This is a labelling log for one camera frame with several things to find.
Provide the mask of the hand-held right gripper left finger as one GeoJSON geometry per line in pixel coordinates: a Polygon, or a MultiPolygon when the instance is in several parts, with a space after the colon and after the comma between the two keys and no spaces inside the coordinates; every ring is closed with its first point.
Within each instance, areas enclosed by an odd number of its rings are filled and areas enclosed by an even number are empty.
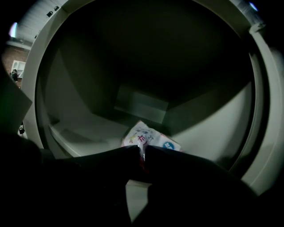
{"type": "Polygon", "coordinates": [[[127,146],[57,160],[56,180],[63,190],[65,223],[75,227],[129,227],[126,184],[139,168],[139,149],[127,146]]]}

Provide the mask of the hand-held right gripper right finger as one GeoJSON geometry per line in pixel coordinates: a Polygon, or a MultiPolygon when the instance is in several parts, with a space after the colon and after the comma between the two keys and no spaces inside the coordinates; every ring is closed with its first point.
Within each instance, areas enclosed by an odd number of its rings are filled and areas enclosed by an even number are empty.
{"type": "Polygon", "coordinates": [[[237,227],[256,213],[256,194],[207,159],[148,147],[145,164],[151,185],[135,227],[237,227]]]}

